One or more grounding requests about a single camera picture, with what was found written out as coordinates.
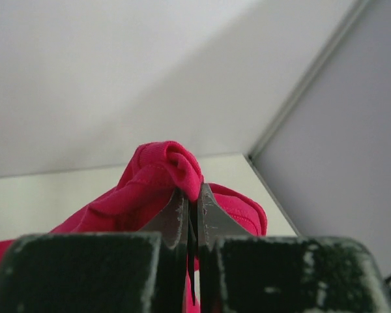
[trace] gray wall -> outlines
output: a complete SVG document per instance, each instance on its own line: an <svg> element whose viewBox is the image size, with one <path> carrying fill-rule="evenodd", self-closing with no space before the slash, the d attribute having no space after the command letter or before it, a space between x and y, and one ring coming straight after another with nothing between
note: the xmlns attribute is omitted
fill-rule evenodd
<svg viewBox="0 0 391 313"><path fill-rule="evenodd" d="M304 235L362 241L391 271L391 1L374 1L254 160Z"/></svg>

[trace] red fabric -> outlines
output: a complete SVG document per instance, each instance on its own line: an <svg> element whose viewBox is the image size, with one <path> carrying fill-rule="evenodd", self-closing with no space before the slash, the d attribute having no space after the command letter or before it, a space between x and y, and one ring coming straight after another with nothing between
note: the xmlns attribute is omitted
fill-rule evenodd
<svg viewBox="0 0 391 313"><path fill-rule="evenodd" d="M52 233L84 231L136 231L181 188L196 201L203 175L196 158L177 142L141 145L127 165L118 185L74 213ZM219 205L254 235L265 235L267 218L251 199L226 187L210 184ZM12 241L0 241L0 259ZM199 312L187 298L188 312Z"/></svg>

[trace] pink cloth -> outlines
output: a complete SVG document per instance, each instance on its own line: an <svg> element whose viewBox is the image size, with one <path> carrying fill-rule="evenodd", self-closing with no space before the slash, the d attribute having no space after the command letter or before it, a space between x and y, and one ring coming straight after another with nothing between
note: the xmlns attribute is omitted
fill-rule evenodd
<svg viewBox="0 0 391 313"><path fill-rule="evenodd" d="M169 201L173 189L182 189L196 201L204 178L196 158L177 142L141 145L116 187L74 213L52 233L84 231L137 231ZM254 235L265 235L267 218L261 206L226 187L210 184L219 205ZM13 242L0 241L0 260ZM187 290L187 312L192 306Z"/></svg>

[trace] red towel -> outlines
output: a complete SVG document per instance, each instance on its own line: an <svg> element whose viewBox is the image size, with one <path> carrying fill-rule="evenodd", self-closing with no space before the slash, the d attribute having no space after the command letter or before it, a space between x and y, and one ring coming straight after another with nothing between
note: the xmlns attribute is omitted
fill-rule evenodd
<svg viewBox="0 0 391 313"><path fill-rule="evenodd" d="M181 188L196 201L203 175L196 158L177 142L141 145L127 165L118 185L74 213L51 232L136 231L169 201L173 189ZM210 184L219 205L254 235L265 235L267 218L261 206L226 187ZM0 259L12 241L0 241ZM199 312L192 306L188 312Z"/></svg>

